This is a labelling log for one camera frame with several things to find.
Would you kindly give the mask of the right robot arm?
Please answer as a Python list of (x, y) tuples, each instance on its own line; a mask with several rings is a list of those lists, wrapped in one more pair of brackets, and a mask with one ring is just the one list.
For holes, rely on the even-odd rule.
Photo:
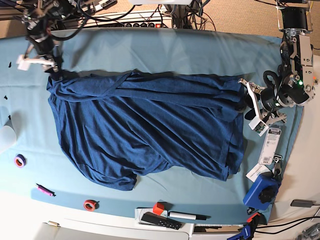
[[(63, 59), (61, 54), (55, 54), (59, 43), (74, 38), (89, 20), (116, 22), (129, 15), (136, 7), (133, 5), (129, 11), (118, 17), (105, 18), (89, 14), (90, 4), (90, 0), (39, 0), (32, 7), (25, 9), (21, 21), (26, 27), (25, 39), (28, 41), (28, 47), (25, 53), (17, 58), (17, 68), (27, 71), (32, 64), (38, 64), (51, 77), (61, 78)], [(61, 37), (51, 33), (52, 24), (64, 21), (76, 12), (80, 13), (83, 20), (71, 35)]]

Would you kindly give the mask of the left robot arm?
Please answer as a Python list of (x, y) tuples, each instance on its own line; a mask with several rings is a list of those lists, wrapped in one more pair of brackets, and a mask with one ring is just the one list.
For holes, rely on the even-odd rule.
[(286, 123), (283, 108), (304, 106), (316, 96), (319, 82), (318, 56), (313, 54), (310, 34), (313, 31), (310, 0), (277, 0), (278, 29), (282, 32), (280, 44), (281, 64), (277, 71), (266, 70), (264, 86), (240, 78), (246, 88), (249, 127), (263, 136), (277, 122)]

